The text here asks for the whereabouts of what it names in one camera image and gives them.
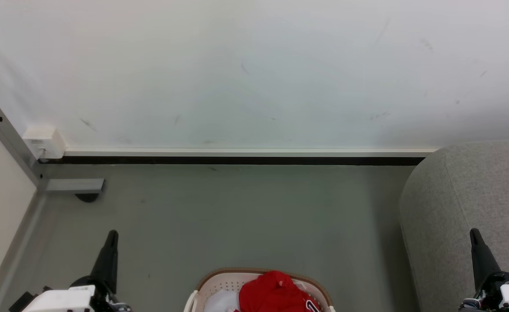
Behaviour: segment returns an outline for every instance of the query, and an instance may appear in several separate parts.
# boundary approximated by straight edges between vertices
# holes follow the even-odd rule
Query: black rubber foot
[[[82,202],[92,203],[98,198],[98,193],[95,194],[75,194]]]

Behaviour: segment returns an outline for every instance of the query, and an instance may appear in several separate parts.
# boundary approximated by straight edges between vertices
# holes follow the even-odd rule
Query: laundry basket
[[[201,280],[195,291],[189,296],[183,312],[203,312],[207,299],[219,290],[233,290],[239,292],[245,283],[257,279],[268,272],[266,269],[253,268],[224,268],[213,271]],[[316,281],[304,276],[286,273],[293,283],[307,292],[320,306],[322,312],[335,312],[332,300],[326,289]]]

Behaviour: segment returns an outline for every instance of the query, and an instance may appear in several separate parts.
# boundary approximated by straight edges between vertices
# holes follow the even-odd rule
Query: metal bracket
[[[0,141],[39,191],[75,194],[84,202],[93,202],[102,193],[105,179],[49,179],[40,164],[0,109]]]

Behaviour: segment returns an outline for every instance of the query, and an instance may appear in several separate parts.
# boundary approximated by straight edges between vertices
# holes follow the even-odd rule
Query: white wall trim
[[[64,156],[212,157],[426,157],[437,148],[90,148],[68,147]]]

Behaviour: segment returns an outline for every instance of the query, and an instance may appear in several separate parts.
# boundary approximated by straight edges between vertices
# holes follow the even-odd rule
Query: wall outlet
[[[66,142],[58,130],[49,126],[31,126],[23,134],[23,140],[35,158],[62,158]]]

